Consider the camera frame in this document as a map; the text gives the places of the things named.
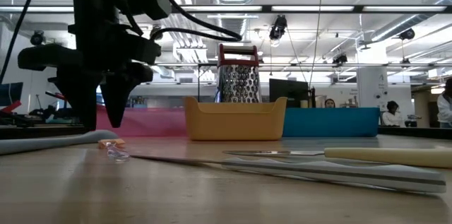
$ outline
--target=person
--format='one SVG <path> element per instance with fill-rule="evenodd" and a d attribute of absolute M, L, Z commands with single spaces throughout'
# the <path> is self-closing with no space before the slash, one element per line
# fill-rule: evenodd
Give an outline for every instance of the person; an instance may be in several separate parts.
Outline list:
<path fill-rule="evenodd" d="M 335 108 L 336 103 L 332 99 L 325 100 L 325 108 Z"/>
<path fill-rule="evenodd" d="M 398 111 L 398 104 L 395 101 L 390 101 L 386 105 L 388 111 L 381 116 L 385 126 L 405 127 L 402 115 Z"/>
<path fill-rule="evenodd" d="M 452 129 L 452 78 L 446 81 L 444 92 L 436 101 L 438 105 L 438 122 L 442 129 Z"/>

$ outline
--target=wooden table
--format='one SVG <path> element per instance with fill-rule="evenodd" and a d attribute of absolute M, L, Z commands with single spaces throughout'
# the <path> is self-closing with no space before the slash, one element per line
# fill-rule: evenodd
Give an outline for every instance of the wooden table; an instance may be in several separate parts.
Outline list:
<path fill-rule="evenodd" d="M 220 160 L 223 150 L 452 147 L 452 141 L 379 136 L 281 142 L 187 143 L 126 139 L 130 151 Z M 0 223 L 449 223 L 449 193 L 410 194 L 132 159 L 96 145 L 0 157 Z"/>

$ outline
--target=red object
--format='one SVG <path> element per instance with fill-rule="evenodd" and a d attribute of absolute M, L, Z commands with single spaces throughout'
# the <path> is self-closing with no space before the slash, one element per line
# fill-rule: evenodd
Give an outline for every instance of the red object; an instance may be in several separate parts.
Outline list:
<path fill-rule="evenodd" d="M 96 129 L 108 129 L 121 137 L 186 137 L 183 108 L 126 108 L 121 127 L 113 128 L 105 106 L 97 106 Z"/>
<path fill-rule="evenodd" d="M 14 111 L 14 109 L 20 107 L 21 105 L 22 105 L 22 103 L 20 102 L 20 100 L 17 100 L 15 102 L 13 102 L 13 104 L 9 105 L 8 107 L 3 108 L 0 111 L 10 114 L 10 113 L 12 113 L 12 111 Z"/>
<path fill-rule="evenodd" d="M 218 66 L 223 65 L 245 65 L 245 66 L 259 66 L 259 58 L 257 55 L 257 48 L 253 46 L 250 50 L 249 47 L 225 47 L 220 44 L 220 55 L 218 56 Z M 244 54 L 251 56 L 250 60 L 242 59 L 225 59 L 225 54 Z"/>
<path fill-rule="evenodd" d="M 67 99 L 61 94 L 61 93 L 55 93 L 56 98 L 59 98 L 60 100 L 67 101 Z"/>

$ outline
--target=yellow plastic container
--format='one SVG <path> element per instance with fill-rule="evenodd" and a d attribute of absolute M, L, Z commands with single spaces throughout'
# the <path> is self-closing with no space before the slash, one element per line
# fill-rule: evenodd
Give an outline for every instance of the yellow plastic container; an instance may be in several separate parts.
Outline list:
<path fill-rule="evenodd" d="M 193 141 L 279 140 L 287 98 L 274 103 L 198 103 L 185 98 L 185 120 Z"/>

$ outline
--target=pink cloth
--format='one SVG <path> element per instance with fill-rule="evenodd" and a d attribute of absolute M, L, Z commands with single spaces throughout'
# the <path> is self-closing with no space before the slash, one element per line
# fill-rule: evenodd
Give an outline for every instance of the pink cloth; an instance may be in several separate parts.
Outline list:
<path fill-rule="evenodd" d="M 112 128 L 104 106 L 97 106 L 97 129 L 119 136 L 187 136 L 182 108 L 126 108 L 121 127 Z"/>

